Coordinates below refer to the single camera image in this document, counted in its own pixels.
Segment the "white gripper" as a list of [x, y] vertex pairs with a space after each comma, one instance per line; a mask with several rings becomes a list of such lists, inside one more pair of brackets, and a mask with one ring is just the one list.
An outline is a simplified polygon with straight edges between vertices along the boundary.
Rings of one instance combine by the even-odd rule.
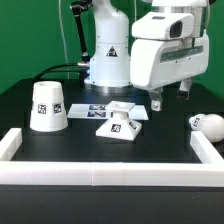
[[177, 99], [188, 100], [193, 82], [191, 77], [206, 71], [208, 59], [207, 34], [197, 38], [194, 45], [182, 39], [137, 39], [131, 49], [130, 79], [136, 88], [150, 90], [151, 109], [161, 111], [163, 89], [160, 87], [181, 81]]

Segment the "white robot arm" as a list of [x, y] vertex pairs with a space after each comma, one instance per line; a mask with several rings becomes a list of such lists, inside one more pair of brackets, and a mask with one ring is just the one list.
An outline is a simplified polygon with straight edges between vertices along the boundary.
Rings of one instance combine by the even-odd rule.
[[110, 0], [92, 0], [96, 44], [85, 84], [103, 92], [145, 90], [159, 111], [165, 86], [178, 82], [177, 97], [186, 100], [193, 78], [206, 71], [206, 29], [216, 0], [143, 1], [151, 11], [130, 23]]

